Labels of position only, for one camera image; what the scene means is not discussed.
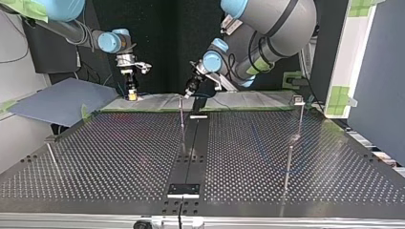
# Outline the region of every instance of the thin metal rod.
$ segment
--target thin metal rod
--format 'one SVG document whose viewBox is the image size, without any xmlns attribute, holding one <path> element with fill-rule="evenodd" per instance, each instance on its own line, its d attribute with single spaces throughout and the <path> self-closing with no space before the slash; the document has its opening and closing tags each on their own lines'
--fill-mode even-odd
<svg viewBox="0 0 405 229">
<path fill-rule="evenodd" d="M 183 109 L 183 104 L 182 104 L 182 96 L 180 96 L 180 119 L 181 119 L 181 134 L 182 134 L 182 142 L 185 142 L 185 132 L 184 132 L 184 109 Z"/>
<path fill-rule="evenodd" d="M 52 158 L 53 163 L 57 164 L 56 157 L 54 157 L 53 149 L 52 149 L 51 144 L 47 143 L 47 146 L 48 146 L 48 150 L 49 150 L 49 152 L 51 154 L 51 158 Z"/>
<path fill-rule="evenodd" d="M 286 180 L 284 183 L 284 189 L 288 190 L 288 182 L 289 182 L 289 173 L 291 172 L 291 161 L 292 161 L 292 151 L 294 150 L 293 146 L 288 148 L 288 159 L 287 159 L 287 170 L 286 170 Z"/>
<path fill-rule="evenodd" d="M 298 135 L 301 135 L 301 129 L 302 129 L 303 118 L 304 118 L 304 109 L 305 109 L 305 105 L 302 105 L 301 106 L 301 115 L 300 115 L 300 125 L 298 127 Z"/>
</svg>

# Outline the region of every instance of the metal clamp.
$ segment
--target metal clamp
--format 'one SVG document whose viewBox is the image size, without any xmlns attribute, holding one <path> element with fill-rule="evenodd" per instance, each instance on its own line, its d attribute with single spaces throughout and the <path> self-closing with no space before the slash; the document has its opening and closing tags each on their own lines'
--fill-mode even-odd
<svg viewBox="0 0 405 229">
<path fill-rule="evenodd" d="M 152 65 L 145 62 L 136 62 L 135 66 L 140 69 L 142 74 L 148 74 L 152 69 Z"/>
</svg>

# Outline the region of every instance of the optical breadboard table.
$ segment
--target optical breadboard table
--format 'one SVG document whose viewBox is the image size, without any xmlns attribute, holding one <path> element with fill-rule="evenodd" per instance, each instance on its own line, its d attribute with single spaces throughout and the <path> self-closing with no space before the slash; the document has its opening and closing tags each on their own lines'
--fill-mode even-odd
<svg viewBox="0 0 405 229">
<path fill-rule="evenodd" d="M 0 175 L 0 212 L 405 219 L 404 178 L 317 112 L 185 116 L 184 132 L 178 113 L 76 125 L 57 163 L 44 146 Z M 174 184 L 199 197 L 169 198 Z"/>
</svg>

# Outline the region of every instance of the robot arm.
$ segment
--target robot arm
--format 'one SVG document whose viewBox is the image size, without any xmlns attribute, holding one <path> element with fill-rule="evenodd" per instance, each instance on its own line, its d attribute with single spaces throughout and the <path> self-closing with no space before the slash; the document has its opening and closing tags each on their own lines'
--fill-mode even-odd
<svg viewBox="0 0 405 229">
<path fill-rule="evenodd" d="M 114 31 L 98 31 L 88 28 L 75 19 L 81 14 L 85 7 L 85 0 L 36 0 L 47 9 L 49 21 L 34 21 L 29 19 L 32 26 L 39 25 L 49 31 L 53 31 L 74 45 L 102 50 L 117 55 L 117 66 L 126 81 L 128 99 L 138 99 L 136 72 L 147 74 L 152 68 L 144 62 L 138 62 L 134 55 L 134 47 L 131 35 L 128 30 L 120 29 Z M 2 10 L 7 6 L 0 4 Z"/>
<path fill-rule="evenodd" d="M 194 94 L 206 78 L 216 82 L 217 91 L 222 87 L 229 91 L 249 87 L 256 74 L 268 73 L 275 62 L 301 51 L 316 26 L 313 0 L 222 0 L 221 7 L 228 18 L 232 18 L 229 28 L 237 24 L 235 22 L 250 28 L 248 44 L 235 42 L 244 40 L 240 36 L 246 36 L 245 33 L 229 33 L 227 37 L 233 45 L 242 46 L 245 55 L 235 56 L 229 51 L 235 47 L 215 39 L 203 59 L 195 65 L 185 97 Z M 242 29 L 241 25 L 237 26 L 238 30 Z"/>
</svg>

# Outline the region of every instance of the perforated metal surface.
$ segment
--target perforated metal surface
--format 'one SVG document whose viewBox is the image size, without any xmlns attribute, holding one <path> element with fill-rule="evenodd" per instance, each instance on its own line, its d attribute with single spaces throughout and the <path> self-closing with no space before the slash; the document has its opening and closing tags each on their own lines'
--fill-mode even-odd
<svg viewBox="0 0 405 229">
<path fill-rule="evenodd" d="M 213 206 L 233 211 L 235 205 L 271 209 L 303 204 L 405 210 L 404 179 L 331 121 L 306 114 L 300 130 L 299 116 L 299 112 L 211 114 L 203 194 L 207 211 Z M 285 193 L 289 146 L 294 150 Z"/>
<path fill-rule="evenodd" d="M 53 147 L 57 166 L 32 158 L 0 198 L 160 202 L 181 140 L 179 114 L 100 114 Z"/>
</svg>

